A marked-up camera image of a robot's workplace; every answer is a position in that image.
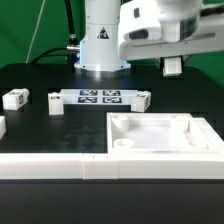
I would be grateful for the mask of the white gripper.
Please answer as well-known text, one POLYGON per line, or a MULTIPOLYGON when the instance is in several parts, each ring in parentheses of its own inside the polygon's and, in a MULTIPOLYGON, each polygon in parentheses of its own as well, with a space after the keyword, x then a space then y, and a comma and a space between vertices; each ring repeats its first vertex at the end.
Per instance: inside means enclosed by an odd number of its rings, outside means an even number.
POLYGON ((206 33, 193 36, 178 43, 128 44, 124 47, 125 60, 174 57, 198 53, 223 51, 224 34, 206 33))

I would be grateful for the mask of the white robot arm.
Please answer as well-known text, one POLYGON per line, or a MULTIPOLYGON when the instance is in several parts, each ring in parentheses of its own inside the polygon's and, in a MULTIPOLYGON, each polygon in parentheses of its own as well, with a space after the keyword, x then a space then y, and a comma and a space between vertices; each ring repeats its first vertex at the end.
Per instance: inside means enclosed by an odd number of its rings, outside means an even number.
POLYGON ((85 36, 74 67, 95 77, 153 59, 165 77, 194 54, 224 50, 224 1, 85 0, 85 36))

